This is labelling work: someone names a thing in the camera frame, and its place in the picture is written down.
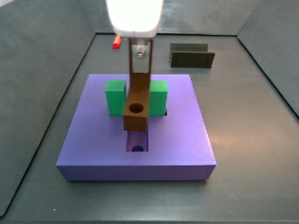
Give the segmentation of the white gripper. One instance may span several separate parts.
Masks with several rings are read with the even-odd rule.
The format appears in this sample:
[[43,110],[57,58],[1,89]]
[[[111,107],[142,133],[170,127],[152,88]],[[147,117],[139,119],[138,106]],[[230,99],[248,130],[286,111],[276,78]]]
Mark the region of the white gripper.
[[116,35],[134,38],[132,71],[150,72],[151,41],[158,33],[164,0],[105,0],[107,13]]

